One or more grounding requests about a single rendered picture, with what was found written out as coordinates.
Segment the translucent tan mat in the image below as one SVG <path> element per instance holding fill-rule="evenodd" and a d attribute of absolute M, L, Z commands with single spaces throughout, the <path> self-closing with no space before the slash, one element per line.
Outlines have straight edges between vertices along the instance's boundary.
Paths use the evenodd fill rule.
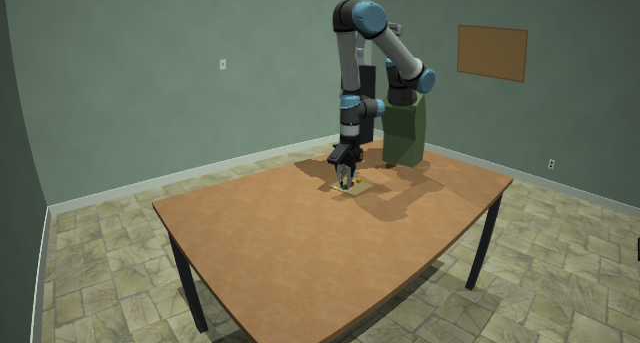
<path fill-rule="evenodd" d="M 346 183 L 347 183 L 346 178 L 345 178 L 345 179 L 342 179 L 342 180 L 343 180 L 343 185 L 344 185 L 344 184 L 346 185 Z M 354 197 L 355 197 L 355 196 L 357 196 L 357 195 L 359 195 L 359 194 L 361 194 L 361 193 L 363 193 L 364 191 L 366 191 L 366 190 L 368 190 L 368 189 L 370 189 L 370 188 L 374 187 L 374 185 L 369 184 L 369 183 L 366 183 L 366 182 L 363 182 L 363 181 L 362 181 L 362 182 L 360 182 L 360 183 L 357 183 L 357 182 L 356 182 L 356 179 L 353 179 L 353 181 L 352 181 L 352 182 L 355 182 L 354 186 L 351 186 L 351 187 L 350 187 L 350 189 L 346 189 L 346 190 L 343 190 L 343 189 L 342 189 L 342 187 L 340 186 L 339 181 L 338 181 L 338 182 L 336 182 L 336 183 L 333 183 L 333 184 L 329 185 L 329 187 L 330 187 L 330 188 L 333 188 L 333 189 L 335 189 L 335 190 L 338 190 L 338 191 L 344 192 L 344 193 L 346 193 L 346 194 L 352 195 L 352 196 L 354 196 Z"/>

